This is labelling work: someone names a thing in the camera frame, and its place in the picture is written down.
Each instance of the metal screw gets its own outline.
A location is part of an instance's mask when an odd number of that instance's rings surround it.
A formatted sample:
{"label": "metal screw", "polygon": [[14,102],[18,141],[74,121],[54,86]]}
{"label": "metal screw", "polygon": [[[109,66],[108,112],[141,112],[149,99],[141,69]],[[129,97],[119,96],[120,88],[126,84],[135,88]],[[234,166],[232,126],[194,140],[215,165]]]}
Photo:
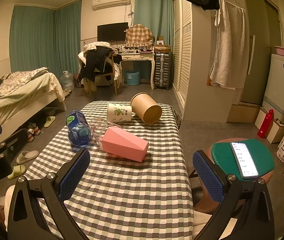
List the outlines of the metal screw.
{"label": "metal screw", "polygon": [[25,177],[24,177],[24,176],[19,177],[17,181],[18,181],[18,182],[23,182],[23,181],[25,181]]}
{"label": "metal screw", "polygon": [[262,179],[262,178],[258,178],[258,183],[259,183],[259,184],[264,184],[265,181],[264,181],[264,179]]}
{"label": "metal screw", "polygon": [[229,180],[236,180],[236,178],[237,178],[237,176],[234,175],[234,174],[229,174],[229,175],[228,175],[228,179],[229,179]]}
{"label": "metal screw", "polygon": [[54,176],[55,176],[55,173],[54,173],[54,172],[50,172],[49,174],[46,175],[46,177],[47,177],[48,179],[53,179]]}

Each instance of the air conditioner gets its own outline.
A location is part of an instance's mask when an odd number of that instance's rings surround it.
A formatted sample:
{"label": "air conditioner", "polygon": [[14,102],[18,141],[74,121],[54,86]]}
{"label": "air conditioner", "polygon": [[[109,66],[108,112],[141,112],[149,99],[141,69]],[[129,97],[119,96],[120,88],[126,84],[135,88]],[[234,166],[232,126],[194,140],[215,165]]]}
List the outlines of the air conditioner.
{"label": "air conditioner", "polygon": [[130,1],[131,0],[93,0],[92,5],[93,9],[97,10],[114,6],[128,5],[130,4]]}

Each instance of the red water bottle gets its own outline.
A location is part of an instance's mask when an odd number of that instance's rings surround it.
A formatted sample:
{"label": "red water bottle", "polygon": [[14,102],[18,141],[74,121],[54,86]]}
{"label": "red water bottle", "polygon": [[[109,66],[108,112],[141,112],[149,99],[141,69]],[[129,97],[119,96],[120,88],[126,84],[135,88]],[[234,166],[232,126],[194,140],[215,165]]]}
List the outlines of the red water bottle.
{"label": "red water bottle", "polygon": [[273,109],[271,109],[269,111],[269,113],[267,113],[265,115],[265,118],[262,122],[262,125],[260,127],[260,130],[258,131],[258,136],[261,137],[261,138],[265,138],[265,134],[267,133],[268,131],[268,128],[272,122],[272,119],[273,119]]}

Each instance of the smartphone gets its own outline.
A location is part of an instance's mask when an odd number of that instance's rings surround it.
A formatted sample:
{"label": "smartphone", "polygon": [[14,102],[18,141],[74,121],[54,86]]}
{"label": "smartphone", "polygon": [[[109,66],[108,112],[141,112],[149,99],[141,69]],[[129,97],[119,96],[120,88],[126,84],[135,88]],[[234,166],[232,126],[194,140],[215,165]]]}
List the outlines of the smartphone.
{"label": "smartphone", "polygon": [[236,159],[241,178],[253,179],[259,177],[257,167],[245,143],[232,142],[231,149]]}

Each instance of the white slipper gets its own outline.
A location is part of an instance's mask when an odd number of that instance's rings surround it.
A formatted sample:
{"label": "white slipper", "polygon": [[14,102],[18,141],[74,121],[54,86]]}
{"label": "white slipper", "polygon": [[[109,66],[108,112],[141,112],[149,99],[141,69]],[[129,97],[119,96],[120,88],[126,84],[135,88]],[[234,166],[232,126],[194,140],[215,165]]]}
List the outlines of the white slipper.
{"label": "white slipper", "polygon": [[8,180],[14,179],[16,177],[22,176],[26,171],[26,168],[24,165],[18,165],[14,166],[13,172],[7,176]]}
{"label": "white slipper", "polygon": [[20,155],[16,159],[17,164],[23,164],[25,162],[28,162],[30,160],[35,159],[38,156],[38,151],[22,151]]}
{"label": "white slipper", "polygon": [[48,116],[46,119],[46,123],[44,124],[44,127],[45,128],[49,127],[54,121],[55,121],[55,116]]}

